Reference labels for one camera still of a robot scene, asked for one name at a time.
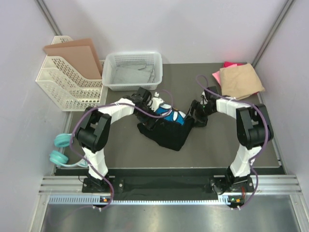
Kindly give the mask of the black daisy print t-shirt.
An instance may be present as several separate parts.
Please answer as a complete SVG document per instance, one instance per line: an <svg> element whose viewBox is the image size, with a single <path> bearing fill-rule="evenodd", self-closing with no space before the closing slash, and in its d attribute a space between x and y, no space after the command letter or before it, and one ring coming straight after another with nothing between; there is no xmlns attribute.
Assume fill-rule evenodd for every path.
<svg viewBox="0 0 309 232"><path fill-rule="evenodd" d="M179 151L194 127L195 119L165 103L155 113L164 117L157 120L152 130L139 129L140 133L161 147Z"/></svg>

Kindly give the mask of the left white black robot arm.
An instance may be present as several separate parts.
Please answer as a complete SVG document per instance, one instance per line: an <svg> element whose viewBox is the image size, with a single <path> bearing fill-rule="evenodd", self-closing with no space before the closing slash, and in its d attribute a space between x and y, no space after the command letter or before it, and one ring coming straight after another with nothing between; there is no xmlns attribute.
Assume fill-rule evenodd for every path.
<svg viewBox="0 0 309 232"><path fill-rule="evenodd" d="M136 115L142 121L153 119L156 114L150 108L151 97L150 91L140 87L135 94L125 96L112 104L86 108L82 121L74 130L74 137L82 147L89 167L82 192L99 193L112 189L106 177L108 167L104 155L111 124L130 115Z"/></svg>

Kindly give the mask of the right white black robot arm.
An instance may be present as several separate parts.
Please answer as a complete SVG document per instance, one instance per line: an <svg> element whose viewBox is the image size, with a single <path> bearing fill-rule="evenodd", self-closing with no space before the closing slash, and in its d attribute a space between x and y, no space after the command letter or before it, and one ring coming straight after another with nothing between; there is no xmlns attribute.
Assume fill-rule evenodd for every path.
<svg viewBox="0 0 309 232"><path fill-rule="evenodd" d="M201 101L191 103L188 114L195 117L195 127L205 127L208 117L222 113L236 120L239 148L232 164L227 168L222 180L213 180L211 187L217 194L237 191L249 181L252 166L257 155L273 139L274 132L263 104L238 101L216 93L216 87L206 88Z"/></svg>

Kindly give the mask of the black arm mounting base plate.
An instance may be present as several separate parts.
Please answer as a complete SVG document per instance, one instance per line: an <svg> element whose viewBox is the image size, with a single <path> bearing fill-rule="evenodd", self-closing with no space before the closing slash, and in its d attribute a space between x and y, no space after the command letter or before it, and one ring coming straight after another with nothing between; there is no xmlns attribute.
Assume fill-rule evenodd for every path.
<svg viewBox="0 0 309 232"><path fill-rule="evenodd" d="M114 200L122 201L193 201L216 200L213 180L225 177L225 168L143 168L110 169L106 178L114 189ZM253 192L249 177L247 184L228 189L242 197Z"/></svg>

